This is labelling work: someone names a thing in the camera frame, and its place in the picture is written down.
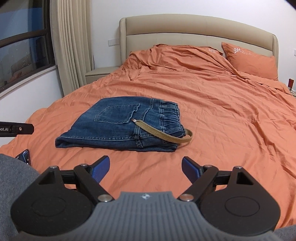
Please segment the tan woven belt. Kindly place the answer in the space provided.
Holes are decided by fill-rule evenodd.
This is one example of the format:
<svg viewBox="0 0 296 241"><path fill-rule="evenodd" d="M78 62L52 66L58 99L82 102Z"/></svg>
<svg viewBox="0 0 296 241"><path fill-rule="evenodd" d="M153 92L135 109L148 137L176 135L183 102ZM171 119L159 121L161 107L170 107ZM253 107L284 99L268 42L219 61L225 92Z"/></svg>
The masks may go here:
<svg viewBox="0 0 296 241"><path fill-rule="evenodd" d="M178 138L178 137L174 137L171 135L168 135L156 128L153 128L152 126L148 125L147 123L145 123L144 121L141 120L136 120L134 118L132 118L132 122L138 126L139 128L143 129L144 131L146 131L147 133L150 133L151 135L160 138L162 140L165 140L167 142L172 142L175 144L184 144L184 143L188 143L191 142L192 138L193 138L193 133L191 130L185 129L185 134L188 137L183 137L183 138Z"/></svg>

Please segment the blue denim jeans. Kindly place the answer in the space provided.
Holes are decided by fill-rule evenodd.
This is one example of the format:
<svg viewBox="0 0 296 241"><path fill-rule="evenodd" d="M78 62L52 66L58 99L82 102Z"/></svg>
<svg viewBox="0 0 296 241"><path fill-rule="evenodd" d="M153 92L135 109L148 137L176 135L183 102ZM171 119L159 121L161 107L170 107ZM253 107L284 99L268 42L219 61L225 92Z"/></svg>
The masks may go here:
<svg viewBox="0 0 296 241"><path fill-rule="evenodd" d="M55 140L57 148L91 147L138 152L174 152L178 144L158 138L136 125L144 123L170 136L186 135L177 103L142 96L104 98Z"/></svg>

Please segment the smartphone on bed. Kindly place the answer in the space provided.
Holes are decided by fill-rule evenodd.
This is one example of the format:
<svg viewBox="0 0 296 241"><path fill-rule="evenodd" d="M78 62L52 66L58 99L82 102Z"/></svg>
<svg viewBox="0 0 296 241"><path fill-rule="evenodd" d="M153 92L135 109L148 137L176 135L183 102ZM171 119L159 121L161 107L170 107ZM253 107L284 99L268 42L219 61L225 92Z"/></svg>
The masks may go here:
<svg viewBox="0 0 296 241"><path fill-rule="evenodd" d="M26 163L27 165L31 165L30 151L28 149L25 149L19 153L15 158Z"/></svg>

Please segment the grey sweatpants leg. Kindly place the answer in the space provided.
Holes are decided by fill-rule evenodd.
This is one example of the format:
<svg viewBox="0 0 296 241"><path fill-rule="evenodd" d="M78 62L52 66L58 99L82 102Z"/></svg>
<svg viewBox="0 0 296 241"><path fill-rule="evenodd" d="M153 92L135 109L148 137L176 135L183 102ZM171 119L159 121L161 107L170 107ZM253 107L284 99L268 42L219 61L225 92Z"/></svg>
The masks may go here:
<svg viewBox="0 0 296 241"><path fill-rule="evenodd" d="M1 240L10 240L18 234L11 219L11 206L38 176L30 165L1 154Z"/></svg>

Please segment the orange duvet cover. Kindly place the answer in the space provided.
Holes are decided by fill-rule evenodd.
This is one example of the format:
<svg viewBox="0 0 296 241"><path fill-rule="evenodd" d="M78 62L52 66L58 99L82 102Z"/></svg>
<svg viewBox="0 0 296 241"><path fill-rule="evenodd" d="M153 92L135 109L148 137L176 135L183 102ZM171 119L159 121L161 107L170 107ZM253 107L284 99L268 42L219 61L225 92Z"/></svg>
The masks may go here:
<svg viewBox="0 0 296 241"><path fill-rule="evenodd" d="M172 153L93 148L57 148L55 139L100 99L146 96L178 104L181 123L193 132L189 144ZM190 182L181 161L221 170L243 166L278 202L278 227L295 224L295 98L279 82L237 71L223 56L201 47L157 45L130 54L107 77L85 85L36 111L35 131L1 147L1 153L31 154L38 172L63 170L110 157L101 185L113 197L127 192L171 191Z"/></svg>

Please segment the beige nightstand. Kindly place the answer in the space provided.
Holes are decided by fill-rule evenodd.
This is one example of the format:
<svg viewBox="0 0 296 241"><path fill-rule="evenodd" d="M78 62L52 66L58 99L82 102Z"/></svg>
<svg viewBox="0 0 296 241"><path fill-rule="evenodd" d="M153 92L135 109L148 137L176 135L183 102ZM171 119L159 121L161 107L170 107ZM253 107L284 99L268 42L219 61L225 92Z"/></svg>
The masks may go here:
<svg viewBox="0 0 296 241"><path fill-rule="evenodd" d="M119 68L118 66L100 67L100 68L96 68L96 69L94 69L94 70L92 70L90 72L87 72L85 74L86 83L91 84L92 82L95 82L96 80L98 80L100 78L106 77L107 75L114 72L118 68Z"/></svg>

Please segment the beige curtain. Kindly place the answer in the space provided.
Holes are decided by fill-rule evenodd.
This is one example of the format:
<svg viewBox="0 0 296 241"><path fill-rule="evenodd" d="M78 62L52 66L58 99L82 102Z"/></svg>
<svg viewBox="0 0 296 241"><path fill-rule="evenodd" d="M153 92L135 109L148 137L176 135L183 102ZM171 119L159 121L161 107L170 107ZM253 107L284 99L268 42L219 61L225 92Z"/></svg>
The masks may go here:
<svg viewBox="0 0 296 241"><path fill-rule="evenodd" d="M87 84L94 68L91 45L91 1L50 1L55 62L63 94Z"/></svg>

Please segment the orange pillow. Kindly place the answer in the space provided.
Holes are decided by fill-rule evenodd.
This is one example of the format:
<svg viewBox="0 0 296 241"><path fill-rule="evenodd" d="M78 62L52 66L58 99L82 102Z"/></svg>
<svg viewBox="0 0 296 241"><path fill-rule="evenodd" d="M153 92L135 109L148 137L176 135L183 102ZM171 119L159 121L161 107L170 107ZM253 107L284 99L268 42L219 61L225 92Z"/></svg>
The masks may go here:
<svg viewBox="0 0 296 241"><path fill-rule="evenodd" d="M278 81L278 69L274 56L264 56L251 50L222 42L226 59L241 72Z"/></svg>

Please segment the right side nightstand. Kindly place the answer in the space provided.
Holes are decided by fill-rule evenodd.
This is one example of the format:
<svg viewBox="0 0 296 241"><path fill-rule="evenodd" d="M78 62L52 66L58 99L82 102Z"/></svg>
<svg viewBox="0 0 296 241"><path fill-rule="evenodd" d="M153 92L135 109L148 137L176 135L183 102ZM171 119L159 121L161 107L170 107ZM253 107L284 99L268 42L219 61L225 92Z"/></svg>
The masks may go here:
<svg viewBox="0 0 296 241"><path fill-rule="evenodd" d="M292 96L296 97L296 91L295 90L290 89L290 93L291 93Z"/></svg>

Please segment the red item on nightstand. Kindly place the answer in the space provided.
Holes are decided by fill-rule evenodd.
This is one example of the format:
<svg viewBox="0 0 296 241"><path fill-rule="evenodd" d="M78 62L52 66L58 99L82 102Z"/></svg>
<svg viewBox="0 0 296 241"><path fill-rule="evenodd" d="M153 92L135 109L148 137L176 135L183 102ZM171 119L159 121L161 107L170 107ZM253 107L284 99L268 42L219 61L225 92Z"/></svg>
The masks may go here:
<svg viewBox="0 0 296 241"><path fill-rule="evenodd" d="M294 84L294 79L292 79L292 78L289 78L288 79L288 88L289 88L289 90L291 91L292 89L293 89L293 84Z"/></svg>

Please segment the beige upholstered headboard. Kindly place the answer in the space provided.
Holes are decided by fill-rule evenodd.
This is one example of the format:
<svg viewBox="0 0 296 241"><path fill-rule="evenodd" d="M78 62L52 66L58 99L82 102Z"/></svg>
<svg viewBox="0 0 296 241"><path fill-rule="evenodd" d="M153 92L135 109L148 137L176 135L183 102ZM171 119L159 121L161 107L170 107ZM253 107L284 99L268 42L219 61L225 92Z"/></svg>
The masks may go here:
<svg viewBox="0 0 296 241"><path fill-rule="evenodd" d="M264 56L278 64L278 39L262 29L213 16L156 14L130 16L119 21L120 61L130 52L157 44L209 46L223 51L230 43Z"/></svg>

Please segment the dark window frame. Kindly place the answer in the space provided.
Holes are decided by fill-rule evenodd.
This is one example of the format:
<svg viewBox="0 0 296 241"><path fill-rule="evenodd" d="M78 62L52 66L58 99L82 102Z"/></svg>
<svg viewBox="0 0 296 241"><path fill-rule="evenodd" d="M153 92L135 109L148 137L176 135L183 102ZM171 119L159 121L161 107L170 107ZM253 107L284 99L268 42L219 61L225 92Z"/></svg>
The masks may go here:
<svg viewBox="0 0 296 241"><path fill-rule="evenodd" d="M1 1L1 92L54 65L50 1Z"/></svg>

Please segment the white wall socket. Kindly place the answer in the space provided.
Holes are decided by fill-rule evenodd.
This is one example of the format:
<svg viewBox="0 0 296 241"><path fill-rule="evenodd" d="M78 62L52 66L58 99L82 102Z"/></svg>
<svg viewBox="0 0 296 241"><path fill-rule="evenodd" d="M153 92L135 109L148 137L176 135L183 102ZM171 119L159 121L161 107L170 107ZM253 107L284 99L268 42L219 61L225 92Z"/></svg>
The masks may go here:
<svg viewBox="0 0 296 241"><path fill-rule="evenodd" d="M109 47L119 45L119 39L110 39L110 40L108 40L108 45L109 45Z"/></svg>

